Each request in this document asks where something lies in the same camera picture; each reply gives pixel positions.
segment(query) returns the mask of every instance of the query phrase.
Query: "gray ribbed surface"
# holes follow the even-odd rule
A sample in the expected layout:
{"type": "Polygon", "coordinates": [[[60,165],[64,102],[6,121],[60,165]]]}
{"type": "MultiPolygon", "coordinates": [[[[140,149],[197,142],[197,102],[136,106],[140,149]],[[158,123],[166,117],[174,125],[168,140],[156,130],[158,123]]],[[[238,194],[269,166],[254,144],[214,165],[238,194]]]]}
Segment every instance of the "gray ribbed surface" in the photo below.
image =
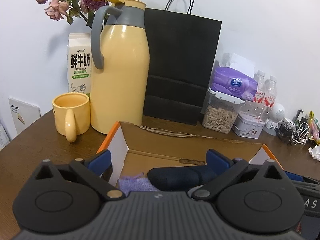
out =
{"type": "Polygon", "coordinates": [[[189,199],[185,192],[132,192],[105,204],[90,224],[61,235],[22,231],[15,240],[301,240],[294,232],[254,236],[225,224],[209,203],[189,199]]]}

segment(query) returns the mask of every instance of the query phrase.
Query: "yellow mug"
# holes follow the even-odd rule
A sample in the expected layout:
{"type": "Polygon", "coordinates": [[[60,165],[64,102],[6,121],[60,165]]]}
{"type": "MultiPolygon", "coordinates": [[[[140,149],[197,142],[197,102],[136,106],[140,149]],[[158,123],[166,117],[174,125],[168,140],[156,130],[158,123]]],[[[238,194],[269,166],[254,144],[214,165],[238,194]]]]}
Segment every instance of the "yellow mug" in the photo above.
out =
{"type": "Polygon", "coordinates": [[[74,142],[77,135],[90,128],[89,97],[82,93],[65,93],[52,100],[54,120],[58,133],[74,142]]]}

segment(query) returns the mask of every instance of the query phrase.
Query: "gray handle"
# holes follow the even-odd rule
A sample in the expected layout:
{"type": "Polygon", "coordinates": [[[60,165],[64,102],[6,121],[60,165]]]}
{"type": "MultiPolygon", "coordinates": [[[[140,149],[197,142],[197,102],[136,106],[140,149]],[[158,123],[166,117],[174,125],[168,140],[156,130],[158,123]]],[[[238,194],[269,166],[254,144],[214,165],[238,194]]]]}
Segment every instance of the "gray handle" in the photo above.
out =
{"type": "Polygon", "coordinates": [[[106,13],[112,14],[114,16],[119,16],[120,14],[122,14],[122,12],[123,11],[121,9],[109,5],[100,7],[96,12],[91,30],[91,54],[93,63],[97,69],[103,69],[104,64],[103,55],[101,54],[100,49],[101,26],[104,16],[106,15],[106,13]]]}

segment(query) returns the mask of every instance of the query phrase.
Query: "cardboard box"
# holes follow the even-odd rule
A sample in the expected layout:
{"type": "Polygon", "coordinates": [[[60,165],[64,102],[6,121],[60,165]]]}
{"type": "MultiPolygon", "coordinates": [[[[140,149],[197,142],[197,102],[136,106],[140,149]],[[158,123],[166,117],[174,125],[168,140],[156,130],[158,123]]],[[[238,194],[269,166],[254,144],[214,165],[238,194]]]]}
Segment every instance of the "cardboard box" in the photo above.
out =
{"type": "Polygon", "coordinates": [[[276,160],[261,143],[151,129],[127,122],[114,124],[98,152],[103,149],[111,152],[113,173],[109,182],[114,186],[120,176],[147,174],[155,167],[204,165],[208,149],[215,149],[230,159],[241,157],[251,164],[276,160]]]}

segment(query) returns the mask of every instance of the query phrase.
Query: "purple cloth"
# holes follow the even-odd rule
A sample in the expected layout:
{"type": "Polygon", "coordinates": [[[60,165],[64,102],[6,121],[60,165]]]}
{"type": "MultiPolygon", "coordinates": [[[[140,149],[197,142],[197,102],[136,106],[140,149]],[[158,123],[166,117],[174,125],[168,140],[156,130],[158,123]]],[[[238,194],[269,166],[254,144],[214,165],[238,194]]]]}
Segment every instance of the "purple cloth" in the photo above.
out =
{"type": "Polygon", "coordinates": [[[119,188],[126,195],[130,191],[159,191],[151,184],[148,178],[140,178],[143,174],[134,177],[122,177],[119,179],[119,188]]]}

